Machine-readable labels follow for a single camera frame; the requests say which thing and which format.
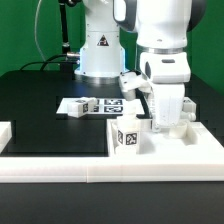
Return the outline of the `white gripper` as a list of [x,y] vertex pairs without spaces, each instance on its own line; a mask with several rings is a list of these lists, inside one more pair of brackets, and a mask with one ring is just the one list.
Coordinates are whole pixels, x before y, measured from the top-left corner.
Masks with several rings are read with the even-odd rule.
[[148,106],[155,127],[172,127],[178,124],[184,95],[183,83],[150,84]]

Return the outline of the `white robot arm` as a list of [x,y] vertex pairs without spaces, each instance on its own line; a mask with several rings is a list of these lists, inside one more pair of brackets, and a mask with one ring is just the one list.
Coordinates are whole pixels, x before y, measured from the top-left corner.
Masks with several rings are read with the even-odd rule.
[[149,95],[156,127],[178,124],[184,84],[191,71],[187,33],[202,19],[206,0],[81,0],[86,40],[77,79],[120,82],[128,100],[137,89]]

